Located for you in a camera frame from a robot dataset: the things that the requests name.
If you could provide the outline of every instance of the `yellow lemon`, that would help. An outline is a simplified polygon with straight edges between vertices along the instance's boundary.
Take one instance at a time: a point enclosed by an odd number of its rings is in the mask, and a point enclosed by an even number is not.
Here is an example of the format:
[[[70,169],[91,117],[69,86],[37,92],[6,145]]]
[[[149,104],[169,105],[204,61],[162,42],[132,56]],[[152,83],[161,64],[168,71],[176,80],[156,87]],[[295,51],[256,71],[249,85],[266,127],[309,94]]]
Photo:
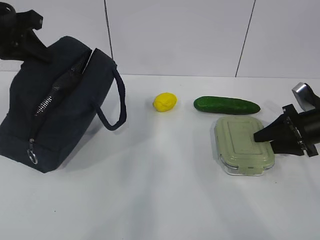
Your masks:
[[[174,108],[174,106],[177,103],[177,100],[178,99],[176,95],[169,92],[165,92],[156,96],[153,102],[153,106],[158,112],[166,112]]]

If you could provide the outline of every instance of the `zipper pull ring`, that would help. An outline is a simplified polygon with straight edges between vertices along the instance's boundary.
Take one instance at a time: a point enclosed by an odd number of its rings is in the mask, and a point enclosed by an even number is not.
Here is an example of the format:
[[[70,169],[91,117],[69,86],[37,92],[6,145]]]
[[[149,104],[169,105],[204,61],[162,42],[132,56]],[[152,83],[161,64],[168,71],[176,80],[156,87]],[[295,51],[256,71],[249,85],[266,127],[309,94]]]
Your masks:
[[[34,142],[35,140],[33,138],[29,139],[29,149],[27,150],[28,156],[34,164],[38,164],[38,159],[36,154],[34,153]]]

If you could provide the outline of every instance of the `bag handle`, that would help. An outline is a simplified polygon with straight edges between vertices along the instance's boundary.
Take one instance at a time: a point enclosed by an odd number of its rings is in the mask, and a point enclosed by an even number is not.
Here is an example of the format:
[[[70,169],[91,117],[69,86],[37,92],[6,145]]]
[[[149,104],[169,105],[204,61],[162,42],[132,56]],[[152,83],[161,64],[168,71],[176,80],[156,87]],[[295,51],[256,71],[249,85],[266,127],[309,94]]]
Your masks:
[[[102,112],[100,106],[95,101],[92,101],[92,106],[95,108],[95,111],[96,111],[98,117],[100,118],[101,122],[106,127],[106,129],[108,129],[110,131],[117,130],[127,120],[127,107],[126,107],[126,102],[125,102],[125,98],[126,98],[125,84],[124,84],[119,72],[116,69],[113,68],[112,73],[115,78],[116,85],[118,87],[119,97],[120,97],[120,116],[119,116],[119,120],[116,122],[116,124],[111,125],[108,122],[104,113]]]

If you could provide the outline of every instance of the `glass food container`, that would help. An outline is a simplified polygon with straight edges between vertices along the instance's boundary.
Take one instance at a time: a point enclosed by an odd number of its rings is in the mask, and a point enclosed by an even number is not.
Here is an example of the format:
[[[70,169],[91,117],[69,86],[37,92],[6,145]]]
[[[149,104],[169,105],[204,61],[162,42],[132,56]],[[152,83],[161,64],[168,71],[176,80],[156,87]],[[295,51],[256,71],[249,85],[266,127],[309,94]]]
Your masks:
[[[255,142],[262,123],[250,116],[221,117],[214,128],[219,161],[230,175],[260,176],[275,164],[269,142]]]

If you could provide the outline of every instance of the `green cucumber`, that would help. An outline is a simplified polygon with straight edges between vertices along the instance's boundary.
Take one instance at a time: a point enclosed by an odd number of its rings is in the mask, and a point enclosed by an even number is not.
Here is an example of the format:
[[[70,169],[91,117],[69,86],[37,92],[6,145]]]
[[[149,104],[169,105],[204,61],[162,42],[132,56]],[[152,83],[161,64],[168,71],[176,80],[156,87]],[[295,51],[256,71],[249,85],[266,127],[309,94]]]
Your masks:
[[[202,96],[193,102],[194,107],[206,113],[247,115],[260,111],[259,105],[238,98]]]

